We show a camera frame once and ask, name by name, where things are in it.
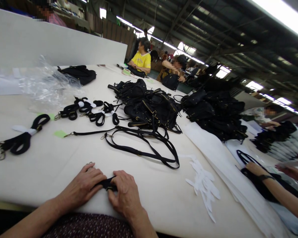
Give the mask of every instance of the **woman in yellow shirt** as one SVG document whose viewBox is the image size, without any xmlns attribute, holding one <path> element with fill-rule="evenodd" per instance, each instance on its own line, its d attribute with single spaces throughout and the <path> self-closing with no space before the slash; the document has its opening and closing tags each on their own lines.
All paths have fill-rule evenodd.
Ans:
<svg viewBox="0 0 298 238">
<path fill-rule="evenodd" d="M 146 74 L 150 73 L 151 69 L 151 56 L 150 51 L 150 42 L 148 38 L 142 37 L 139 41 L 138 51 L 135 56 L 129 61 L 129 65 L 134 67 L 140 72 L 145 72 Z"/>
</svg>

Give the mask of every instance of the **tape roll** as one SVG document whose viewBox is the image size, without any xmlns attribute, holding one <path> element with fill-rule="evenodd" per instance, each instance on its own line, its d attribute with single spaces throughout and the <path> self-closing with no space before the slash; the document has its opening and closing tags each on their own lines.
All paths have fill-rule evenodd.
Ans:
<svg viewBox="0 0 298 238">
<path fill-rule="evenodd" d="M 124 75 L 127 75 L 127 76 L 130 76 L 130 70 L 125 68 L 125 69 L 123 70 L 123 74 L 124 74 Z"/>
</svg>

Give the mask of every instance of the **white shirt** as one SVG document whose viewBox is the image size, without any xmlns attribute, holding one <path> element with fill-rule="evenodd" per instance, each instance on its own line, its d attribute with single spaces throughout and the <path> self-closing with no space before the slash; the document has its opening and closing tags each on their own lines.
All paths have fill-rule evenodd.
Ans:
<svg viewBox="0 0 298 238">
<path fill-rule="evenodd" d="M 269 118 L 265 117 L 265 108 L 264 107 L 255 107 L 248 109 L 241 113 L 241 115 L 247 115 L 247 116 L 254 116 L 255 120 L 259 123 L 267 123 L 272 121 Z"/>
</svg>

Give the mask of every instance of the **white partition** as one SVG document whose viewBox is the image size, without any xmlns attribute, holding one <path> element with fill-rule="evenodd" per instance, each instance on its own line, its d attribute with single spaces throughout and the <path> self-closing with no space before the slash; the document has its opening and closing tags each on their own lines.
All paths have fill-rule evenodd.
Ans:
<svg viewBox="0 0 298 238">
<path fill-rule="evenodd" d="M 0 9 L 0 68 L 39 66 L 40 55 L 53 66 L 116 64 L 127 45 Z"/>
</svg>

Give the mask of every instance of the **yellow shirt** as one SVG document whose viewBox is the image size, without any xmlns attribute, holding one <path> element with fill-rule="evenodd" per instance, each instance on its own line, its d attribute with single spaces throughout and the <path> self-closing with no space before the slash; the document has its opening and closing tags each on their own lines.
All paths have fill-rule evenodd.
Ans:
<svg viewBox="0 0 298 238">
<path fill-rule="evenodd" d="M 143 68 L 151 68 L 151 56 L 149 53 L 141 55 L 139 51 L 135 54 L 132 61 L 138 66 Z"/>
</svg>

